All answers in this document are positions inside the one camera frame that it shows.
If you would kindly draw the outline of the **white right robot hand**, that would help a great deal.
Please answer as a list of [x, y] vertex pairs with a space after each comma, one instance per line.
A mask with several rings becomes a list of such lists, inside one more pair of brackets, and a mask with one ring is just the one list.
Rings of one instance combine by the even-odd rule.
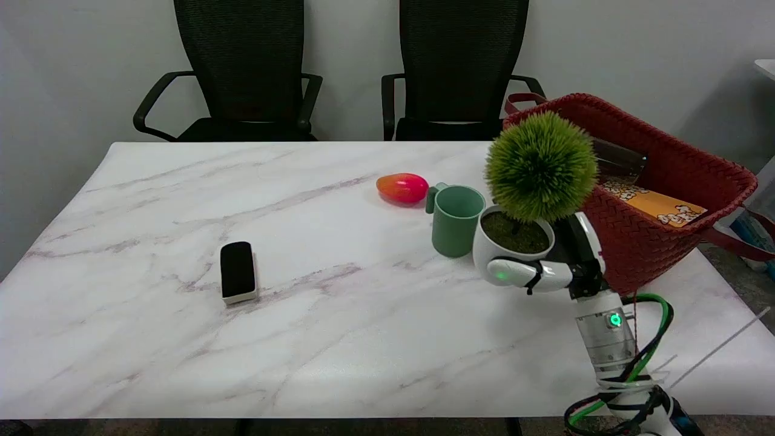
[[609, 290], [604, 280], [602, 246], [584, 213], [578, 211], [545, 232], [550, 236], [551, 246], [560, 236], [566, 253], [570, 254], [570, 262], [554, 262], [539, 259], [537, 254], [506, 250], [479, 227], [474, 245], [482, 246], [484, 251], [474, 251], [474, 264], [491, 284], [523, 289], [529, 296], [565, 289], [572, 300], [578, 300]]

